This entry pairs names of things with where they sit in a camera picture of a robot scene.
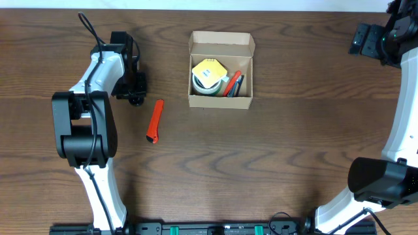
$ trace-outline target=open box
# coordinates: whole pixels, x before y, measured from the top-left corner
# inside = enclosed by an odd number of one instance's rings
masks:
[[[189,106],[203,108],[248,109],[253,99],[253,54],[255,43],[249,33],[194,31],[189,40]],[[222,97],[228,82],[222,82],[214,96],[198,94],[192,86],[191,69],[203,59],[217,59],[232,78],[236,71],[244,74],[238,97]]]

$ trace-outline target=box flap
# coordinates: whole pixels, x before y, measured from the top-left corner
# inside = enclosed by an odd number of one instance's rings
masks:
[[[194,31],[189,39],[191,55],[253,57],[255,43],[249,33]]]

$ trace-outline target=roll of tape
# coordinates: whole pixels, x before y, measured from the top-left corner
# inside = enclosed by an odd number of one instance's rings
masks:
[[[219,90],[221,89],[221,83],[222,83],[222,80],[220,80],[211,88],[204,88],[202,84],[199,82],[199,79],[194,74],[193,74],[191,81],[192,81],[193,88],[195,89],[195,91],[199,92],[202,95],[216,95],[216,93],[218,93]]]

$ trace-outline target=wood grain surface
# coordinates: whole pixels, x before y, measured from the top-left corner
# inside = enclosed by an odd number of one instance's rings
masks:
[[[119,192],[135,221],[302,217],[347,183],[356,157],[379,158],[400,70],[347,54],[357,24],[386,14],[86,10],[99,36],[128,31],[141,49],[148,96],[112,99]],[[54,142],[51,96],[89,65],[95,41],[77,10],[0,10],[0,234],[47,234],[93,221],[80,178]],[[256,43],[249,110],[189,108],[192,30],[248,32]],[[145,134],[165,99],[160,141]],[[415,234],[416,205],[379,213],[393,234]]]

